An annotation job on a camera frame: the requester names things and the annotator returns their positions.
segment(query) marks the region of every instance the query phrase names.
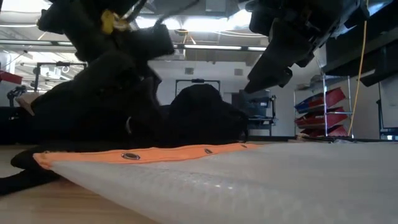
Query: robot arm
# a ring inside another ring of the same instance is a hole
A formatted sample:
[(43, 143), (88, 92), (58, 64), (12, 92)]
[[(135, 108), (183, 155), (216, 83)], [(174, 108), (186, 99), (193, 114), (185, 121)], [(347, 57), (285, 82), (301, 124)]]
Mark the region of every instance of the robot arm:
[[(146, 66), (148, 60), (174, 52), (169, 32), (161, 24), (165, 16), (148, 29), (117, 29), (115, 24), (120, 26), (135, 19), (145, 0), (52, 2), (48, 11), (42, 12), (39, 29), (65, 34), (76, 47), (78, 59), (89, 64), (104, 54), (119, 52), (130, 58), (134, 69), (145, 68), (139, 72), (143, 79), (155, 74), (143, 72), (150, 70)], [(136, 3), (136, 10), (126, 20), (118, 17)], [(352, 27), (369, 17), (363, 0), (243, 0), (241, 4), (252, 12), (251, 31), (268, 36), (270, 41), (248, 75), (248, 93), (276, 85), (283, 87), (292, 78), (289, 67), (295, 63), (305, 67), (314, 58), (313, 51), (336, 36), (342, 26)]]
[(269, 46), (249, 74), (248, 93), (279, 85), (292, 78), (293, 64), (305, 67), (313, 51), (342, 26), (348, 28), (369, 18), (363, 0), (250, 0), (250, 30), (269, 37)]

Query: desk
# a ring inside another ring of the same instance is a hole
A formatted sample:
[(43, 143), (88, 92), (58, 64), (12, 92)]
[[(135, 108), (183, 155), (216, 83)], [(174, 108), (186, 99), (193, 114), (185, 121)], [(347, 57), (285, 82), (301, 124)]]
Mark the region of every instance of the desk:
[[(18, 172), (10, 159), (26, 146), (0, 146), (0, 177)], [(0, 197), (2, 224), (154, 224), (155, 221), (65, 179)]]

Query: black strap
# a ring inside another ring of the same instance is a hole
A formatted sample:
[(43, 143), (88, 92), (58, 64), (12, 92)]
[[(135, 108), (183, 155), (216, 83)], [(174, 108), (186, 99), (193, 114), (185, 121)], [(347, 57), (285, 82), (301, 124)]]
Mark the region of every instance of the black strap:
[(0, 196), (47, 184), (60, 176), (49, 170), (23, 170), (22, 172), (0, 178)]

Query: shelving rack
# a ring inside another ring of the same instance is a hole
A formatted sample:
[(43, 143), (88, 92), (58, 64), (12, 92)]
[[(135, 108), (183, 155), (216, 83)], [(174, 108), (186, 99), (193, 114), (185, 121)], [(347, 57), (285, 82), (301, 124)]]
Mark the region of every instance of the shelving rack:
[[(297, 104), (297, 91), (305, 91), (305, 90), (312, 90), (313, 92), (317, 89), (322, 89), (323, 90), (323, 117), (325, 119), (325, 136), (328, 137), (328, 119), (327, 116), (328, 114), (347, 114), (349, 117), (349, 121), (351, 122), (353, 117), (353, 109), (352, 109), (352, 104), (351, 104), (351, 81), (350, 77), (337, 77), (337, 78), (328, 78), (329, 76), (327, 75), (322, 75), (322, 80), (320, 82), (315, 82), (312, 83), (310, 86), (307, 88), (303, 89), (295, 89), (294, 90), (294, 95), (293, 95), (293, 101), (294, 101), (294, 119), (297, 118), (297, 110), (295, 108), (295, 105)], [(326, 92), (328, 91), (328, 85), (333, 85), (337, 84), (339, 82), (342, 82), (344, 79), (347, 79), (348, 82), (348, 102), (349, 102), (349, 111), (348, 112), (327, 112), (328, 111), (328, 105), (326, 104)], [(297, 133), (297, 125), (294, 120), (294, 134), (296, 135)], [(351, 129), (351, 138), (354, 138), (354, 131)]]

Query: yellow rope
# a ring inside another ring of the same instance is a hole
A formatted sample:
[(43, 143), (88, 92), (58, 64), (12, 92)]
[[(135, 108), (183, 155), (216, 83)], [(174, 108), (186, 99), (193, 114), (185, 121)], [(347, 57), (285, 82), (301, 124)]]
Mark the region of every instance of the yellow rope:
[[(369, 5), (369, 0), (366, 0), (366, 6)], [(353, 114), (351, 116), (351, 124), (349, 125), (349, 130), (348, 130), (348, 135), (351, 135), (351, 131), (353, 128), (353, 124), (354, 124), (354, 117), (355, 117), (355, 109), (356, 109), (356, 103), (358, 100), (358, 93), (359, 93), (359, 84), (360, 79), (361, 79), (361, 74), (362, 74), (362, 66), (363, 66), (363, 57), (365, 54), (365, 46), (366, 46), (366, 29), (368, 26), (368, 22), (365, 21), (364, 23), (364, 27), (363, 27), (363, 43), (362, 43), (362, 52), (361, 52), (361, 62), (359, 63), (359, 73), (358, 73), (358, 84), (356, 85), (356, 94), (355, 94), (355, 101), (354, 101), (354, 109), (353, 109)]]

